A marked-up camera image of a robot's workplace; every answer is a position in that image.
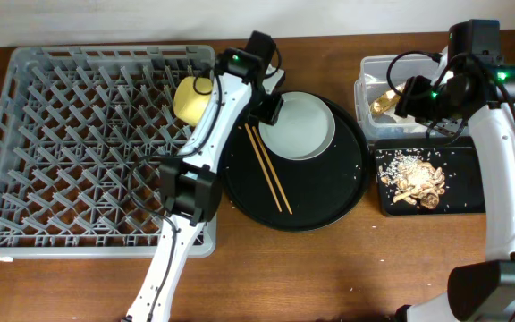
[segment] wire rack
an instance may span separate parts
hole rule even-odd
[[[0,100],[0,258],[151,257],[163,221],[134,207],[129,168],[176,153],[192,129],[177,85],[214,61],[205,46],[22,47]],[[162,211],[156,163],[134,193]],[[215,221],[190,255],[215,247]]]

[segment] crate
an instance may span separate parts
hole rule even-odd
[[[191,135],[171,113],[208,46],[21,47],[0,99],[0,258],[148,258],[163,221],[135,208],[129,168],[175,153]],[[161,209],[157,164],[133,190]],[[215,248],[215,219],[190,250]]]
[[[357,122],[369,143],[381,139],[425,137],[426,126],[416,123],[411,116],[403,123],[395,123],[390,118],[374,117],[369,111],[370,104],[391,89],[386,82],[386,70],[394,57],[396,55],[370,56],[361,61],[361,72],[355,82],[355,112]],[[407,55],[394,65],[391,81],[394,86],[398,86],[416,75],[432,79],[437,68],[438,63],[428,57]],[[431,136],[442,137],[436,131],[432,131]],[[468,129],[462,136],[468,136]]]

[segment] yellow bowl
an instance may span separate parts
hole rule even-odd
[[[211,95],[200,95],[194,91],[195,77],[186,77],[174,95],[174,113],[176,116],[191,126],[198,125],[202,118]],[[212,81],[207,78],[198,78],[196,89],[200,93],[208,93],[212,90]]]

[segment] wooden chopstick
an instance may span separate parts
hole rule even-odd
[[[264,161],[261,159],[261,156],[259,155],[258,146],[256,146],[256,142],[254,141],[253,135],[251,135],[251,131],[249,130],[249,126],[247,123],[246,123],[246,132],[248,133],[249,140],[251,141],[251,146],[254,147],[254,152],[256,152],[257,161],[259,161],[259,165],[261,165],[261,170],[264,172],[264,176],[266,177],[267,185],[269,185],[269,190],[272,192],[272,196],[274,196],[275,204],[277,205],[279,212],[282,212],[282,206],[280,206],[279,200],[277,199],[277,196],[275,195],[274,185],[272,184],[272,181],[269,179],[269,175],[267,174],[266,166],[264,165]]]
[[[285,197],[285,192],[283,192],[282,184],[279,182],[279,179],[277,178],[277,173],[275,172],[274,165],[272,165],[272,161],[269,159],[269,155],[267,154],[266,147],[264,147],[264,142],[261,140],[261,137],[259,136],[258,129],[256,129],[255,126],[251,127],[251,130],[256,134],[257,144],[261,148],[262,153],[264,154],[264,157],[266,158],[267,165],[269,166],[269,170],[271,170],[272,175],[274,176],[275,184],[277,184],[277,189],[279,189],[279,192],[282,194],[283,201],[285,202],[285,206],[287,206],[287,209],[290,211],[290,215],[293,215],[293,211],[291,211],[290,203],[287,201],[287,197]]]

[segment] wooden tabletop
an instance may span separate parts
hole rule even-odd
[[[278,39],[286,90],[317,93],[354,114],[363,57],[446,46],[446,33]],[[199,41],[218,53],[245,41]],[[12,48],[0,48],[0,90]],[[502,32],[515,64],[515,31]],[[388,218],[376,186],[334,225],[309,233],[266,228],[223,198],[217,247],[190,258],[174,295],[174,321],[383,319],[445,291],[456,266],[484,258],[485,216]],[[118,321],[149,259],[0,262],[0,321]]]

